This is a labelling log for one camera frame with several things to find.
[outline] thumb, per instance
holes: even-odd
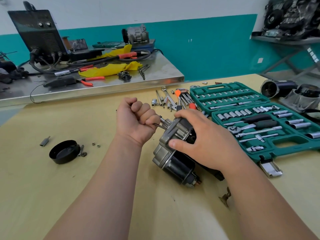
[[[192,154],[193,145],[190,143],[187,143],[185,141],[182,141],[179,139],[172,139],[169,141],[169,146],[172,149],[175,149],[179,152],[185,153],[189,156],[190,156],[190,153]]]

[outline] person's right hand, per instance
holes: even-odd
[[[186,118],[193,126],[197,139],[194,144],[172,139],[169,141],[171,148],[189,155],[208,168],[222,172],[240,158],[248,158],[227,129],[210,121],[201,112],[183,109],[174,116]]]

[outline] black handle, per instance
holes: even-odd
[[[266,129],[266,128],[271,128],[274,126],[278,125],[278,121],[275,120],[262,120],[262,121],[258,121],[253,123],[254,125],[256,125],[256,129]]]
[[[251,116],[248,118],[242,119],[245,123],[252,124],[254,122],[262,121],[262,120],[271,120],[271,116],[269,114],[258,114],[255,116]]]

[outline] white wall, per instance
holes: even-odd
[[[258,14],[263,24],[269,0],[7,0],[0,5],[0,35],[15,34],[7,11],[24,10],[23,1],[50,10],[59,29]]]

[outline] hand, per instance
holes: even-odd
[[[193,126],[197,139],[189,144],[179,139],[169,141],[169,146],[185,153],[198,163],[219,171],[230,168],[240,157],[248,158],[234,136],[225,128],[206,118],[201,112],[193,109],[180,110],[175,117],[186,118]]]
[[[117,109],[117,135],[127,137],[142,147],[155,133],[157,127],[154,123],[160,123],[160,116],[149,104],[142,104],[136,97],[126,97],[121,101]]]

